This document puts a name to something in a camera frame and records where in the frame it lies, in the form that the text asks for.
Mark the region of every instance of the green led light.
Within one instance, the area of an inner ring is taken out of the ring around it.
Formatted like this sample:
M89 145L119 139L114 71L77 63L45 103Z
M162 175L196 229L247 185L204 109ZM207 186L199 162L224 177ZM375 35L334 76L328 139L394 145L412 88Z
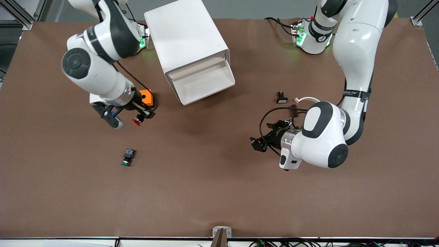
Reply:
M139 47L140 48L144 48L145 47L145 39L140 39L141 41L140 41L140 44L139 44Z
M331 35L328 38L328 43L326 43L326 46L328 46L331 43L331 38L332 38L332 33L331 33Z
M306 32L303 32L302 35L297 38L297 45L302 46L305 38L306 38Z

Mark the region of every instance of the table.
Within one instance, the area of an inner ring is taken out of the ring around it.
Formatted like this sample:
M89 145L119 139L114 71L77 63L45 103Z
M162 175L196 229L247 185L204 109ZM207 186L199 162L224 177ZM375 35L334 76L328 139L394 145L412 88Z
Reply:
M254 237L437 236L439 73L422 28L400 18L384 30L363 136L346 162L286 172L249 137L277 91L339 101L331 46L309 55L273 22L215 23L236 85L182 106L144 50L121 63L160 106L141 127L122 112L120 131L61 72L67 38L92 23L25 31L0 90L0 236L210 236L216 225ZM137 150L132 167L120 165L126 148Z

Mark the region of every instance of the black cable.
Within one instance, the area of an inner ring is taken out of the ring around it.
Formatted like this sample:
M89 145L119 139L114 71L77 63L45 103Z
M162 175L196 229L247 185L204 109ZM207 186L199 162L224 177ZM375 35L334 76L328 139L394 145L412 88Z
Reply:
M127 73L127 74L129 74L134 80L136 80L136 82L138 82L140 85L142 85L146 90L148 90L148 91L150 91L151 92L151 90L149 89L149 88L147 88L143 83L141 83L135 76L133 76L133 74L131 74L127 69L125 69L125 67L124 66L122 66L121 64L120 64L120 62L116 62L123 70L125 70L125 72ZM154 94L151 92L151 94L152 94L152 101L154 102L154 108L153 109L148 109L147 111L149 111L149 112L153 112L153 111L155 111L157 108L158 108L158 101L157 101L157 99L156 99L156 97L154 96Z
M347 84L346 84L346 78L345 78L345 89L343 89L343 92L346 91L346 85L347 85ZM344 95L342 96L342 98L341 98L340 101L338 102L337 106L339 106L339 105L342 103L343 99L345 99L345 96L344 96Z
M388 244L388 243L390 243L390 242L393 242L393 239L391 239L391 240L389 240L389 241L387 241L387 242L385 242L385 243L382 243L382 244L380 244L381 246L385 246L386 244Z
M305 245L306 247L309 247L308 244L306 244L306 243L303 242L303 241L298 242L297 244L293 245L293 247L297 247L297 246L300 245L300 244L303 244L303 245Z
M125 69L125 67L124 66L122 66L121 64L120 64L120 62L116 62L123 70L125 70L125 72L127 73L127 74L129 74L130 75L130 77L132 77L134 80L136 80L136 82L138 82L140 85L142 85L146 90L148 90L148 91L151 91L151 90L149 90L149 88L147 88L143 83L141 83L135 76L133 76L133 74L131 74L128 70L126 70Z
M296 113L296 114L293 116L293 118L291 119L291 123L292 123L294 129L296 129L296 130L299 130L299 129L301 129L301 128L297 127L297 126L294 124L294 119L295 119L296 117L298 117L299 114L301 114L301 113L306 114L306 112L298 112L298 113Z
M253 243L251 243L248 247L252 247L253 244L257 243L257 241L254 241Z
M262 140L267 144L267 146L273 152L275 152L279 157L281 156L281 154L278 151L274 150L274 148L270 144L268 144L268 142L265 140L264 135L262 134L262 123L264 122L264 119L267 117L268 114L270 114L271 112L277 111L277 110L282 110L282 109L304 111L304 112L308 111L307 109L298 109L298 108L292 108L292 107L277 107L277 108L271 109L270 111L265 113L265 115L262 117L261 122L259 123L259 134L261 135Z
M273 17L267 17L267 18L264 18L264 20L274 20L277 24L279 24L279 25L282 27L282 29L283 29L286 33L288 33L288 34L291 35L291 36L298 37L297 34L292 34L292 33L290 33L289 31L287 31L287 30L285 29L285 27L291 28L291 25L287 25L287 24L282 23L281 20L280 20L279 18L274 19Z
M134 15L133 15L133 13L131 12L130 7L128 6L128 4L126 4L126 7L128 8L128 11L130 12L131 16L133 17L133 20L136 21L136 19L134 18Z
M312 241L312 240L307 240L307 241L310 242L311 245L313 245L313 246L314 246L314 244L316 244L318 247L322 247L319 243L317 243L315 241Z
M315 18L315 17L316 17L316 14L317 14L317 5L316 5L316 9L314 10L314 15L313 15L313 18Z
M97 15L99 17L99 22L103 22L104 19L102 18L102 14L101 14L101 7L99 7L99 5L97 4L95 5L95 7L96 7Z
M273 247L278 247L276 244L274 244L273 242L267 242L269 244L271 244Z

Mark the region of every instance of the black joint cap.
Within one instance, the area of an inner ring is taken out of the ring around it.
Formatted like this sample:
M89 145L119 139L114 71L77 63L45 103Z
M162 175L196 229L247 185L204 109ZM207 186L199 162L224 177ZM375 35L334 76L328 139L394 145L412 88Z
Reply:
M88 75L90 56L84 49L73 48L64 54L62 69L67 75L76 79L82 79Z
M328 167L339 167L348 157L348 146L346 144L340 144L333 148L328 157Z

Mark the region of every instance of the metal frame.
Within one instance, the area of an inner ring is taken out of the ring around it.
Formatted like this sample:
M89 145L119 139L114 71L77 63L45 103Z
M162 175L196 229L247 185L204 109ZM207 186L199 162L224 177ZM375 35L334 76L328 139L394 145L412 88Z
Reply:
M38 6L36 7L35 13L33 13L33 17L39 21L41 18L41 14L43 13L43 9L46 6L47 0L40 0Z
M300 242L303 240L311 240L319 243L389 243L390 240L405 240L414 243L418 243L419 247L434 247L439 244L439 238L424 238L424 237L231 237L227 238L224 234L215 234L214 238L211 237L24 237L24 238L0 238L0 240L114 240L114 246L119 247L122 240L161 240L161 241L212 241L213 247L224 247L221 243L227 242L253 242L258 240L271 241L271 242Z
M437 4L439 0L430 0L430 2L423 8L417 15L410 17L411 22L414 26L422 26L421 19L424 18L426 14L430 12Z
M0 5L23 25L23 30L30 30L32 28L32 23L36 19L15 0L0 0Z

